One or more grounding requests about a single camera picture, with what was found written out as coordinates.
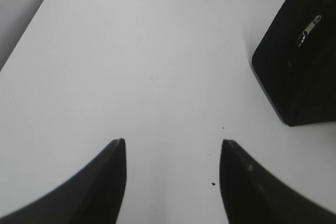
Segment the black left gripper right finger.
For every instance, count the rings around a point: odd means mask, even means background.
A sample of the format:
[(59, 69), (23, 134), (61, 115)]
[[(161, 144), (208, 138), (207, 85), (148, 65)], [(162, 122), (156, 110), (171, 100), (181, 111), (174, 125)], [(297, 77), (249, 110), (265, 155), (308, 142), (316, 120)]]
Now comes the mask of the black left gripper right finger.
[(237, 142), (223, 140), (220, 156), (220, 194), (229, 223), (335, 223), (334, 213), (277, 179)]

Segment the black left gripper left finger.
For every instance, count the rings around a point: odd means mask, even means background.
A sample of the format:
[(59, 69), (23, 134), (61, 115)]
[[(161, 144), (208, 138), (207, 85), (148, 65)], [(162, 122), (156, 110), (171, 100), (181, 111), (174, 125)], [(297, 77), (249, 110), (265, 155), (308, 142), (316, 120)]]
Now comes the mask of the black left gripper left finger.
[(126, 146), (121, 138), (55, 190), (1, 217), (1, 223), (116, 223), (126, 182)]

